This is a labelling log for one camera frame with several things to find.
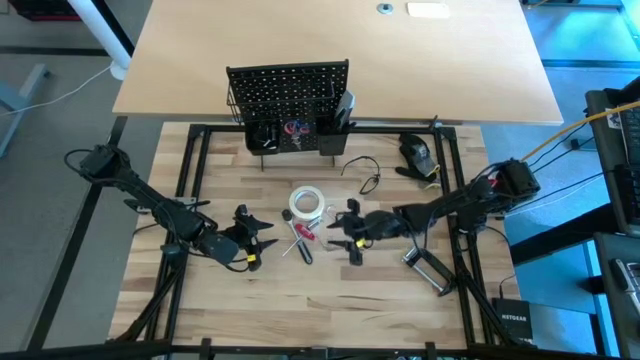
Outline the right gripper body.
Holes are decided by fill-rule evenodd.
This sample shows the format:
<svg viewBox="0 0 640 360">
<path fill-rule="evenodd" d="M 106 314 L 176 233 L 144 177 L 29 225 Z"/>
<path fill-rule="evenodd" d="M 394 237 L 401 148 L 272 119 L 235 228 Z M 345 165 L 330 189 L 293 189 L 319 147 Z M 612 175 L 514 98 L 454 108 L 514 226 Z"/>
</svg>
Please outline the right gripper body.
<svg viewBox="0 0 640 360">
<path fill-rule="evenodd" d="M 368 213 L 362 220 L 359 237 L 365 240 L 383 240 L 400 235 L 400 220 L 396 214 L 383 210 Z"/>
</svg>

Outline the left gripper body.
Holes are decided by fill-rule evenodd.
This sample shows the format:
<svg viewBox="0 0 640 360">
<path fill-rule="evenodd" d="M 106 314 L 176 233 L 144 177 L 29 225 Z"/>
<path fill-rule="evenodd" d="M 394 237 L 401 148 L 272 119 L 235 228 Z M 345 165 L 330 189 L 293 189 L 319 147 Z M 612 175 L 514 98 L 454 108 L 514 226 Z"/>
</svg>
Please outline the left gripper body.
<svg viewBox="0 0 640 360">
<path fill-rule="evenodd" d="M 209 256 L 219 263 L 231 263 L 240 251 L 244 232 L 243 226 L 238 224 L 225 229 L 211 226 Z"/>
</svg>

